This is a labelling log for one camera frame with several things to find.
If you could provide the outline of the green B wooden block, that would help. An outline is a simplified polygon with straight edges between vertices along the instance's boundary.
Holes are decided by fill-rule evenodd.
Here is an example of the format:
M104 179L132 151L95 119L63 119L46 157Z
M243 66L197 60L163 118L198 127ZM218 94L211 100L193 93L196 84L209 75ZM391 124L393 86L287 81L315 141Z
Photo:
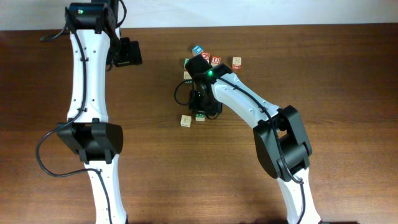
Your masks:
M206 116L204 114L196 114L195 120L196 121L205 121Z

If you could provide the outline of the green-sided plain wooden block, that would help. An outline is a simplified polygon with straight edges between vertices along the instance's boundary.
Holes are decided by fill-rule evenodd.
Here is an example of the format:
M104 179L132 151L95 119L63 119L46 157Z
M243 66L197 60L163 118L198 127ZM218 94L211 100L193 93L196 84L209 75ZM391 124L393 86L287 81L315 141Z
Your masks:
M183 73L183 82L184 83L192 83L192 77L187 71L184 71Z

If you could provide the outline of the yellow-sided plain wooden block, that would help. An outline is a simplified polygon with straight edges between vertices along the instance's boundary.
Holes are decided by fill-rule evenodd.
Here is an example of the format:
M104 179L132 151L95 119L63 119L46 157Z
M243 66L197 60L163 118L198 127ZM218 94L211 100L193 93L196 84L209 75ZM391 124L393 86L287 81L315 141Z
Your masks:
M192 117L183 114L180 120L180 125L189 128L191 126L191 123L192 123Z

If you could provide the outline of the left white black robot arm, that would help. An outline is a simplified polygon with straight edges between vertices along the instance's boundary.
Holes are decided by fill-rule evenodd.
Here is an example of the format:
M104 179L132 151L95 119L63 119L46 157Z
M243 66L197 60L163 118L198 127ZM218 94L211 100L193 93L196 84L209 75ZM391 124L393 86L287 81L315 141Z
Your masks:
M57 136L78 155L93 190L97 223L127 223L118 178L123 130L109 122L106 67L140 65L137 41L121 37L122 1L73 2L66 9L73 53L72 101Z

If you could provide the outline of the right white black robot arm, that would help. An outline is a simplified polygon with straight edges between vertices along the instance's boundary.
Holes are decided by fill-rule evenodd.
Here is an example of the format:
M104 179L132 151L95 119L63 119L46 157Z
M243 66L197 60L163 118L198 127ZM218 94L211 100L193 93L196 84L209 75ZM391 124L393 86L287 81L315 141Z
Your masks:
M287 221L321 223L309 184L312 146L299 112L261 98L223 63L212 66L197 55L185 62L185 69L192 78L190 110L215 119L227 106L250 126L257 159L281 189Z

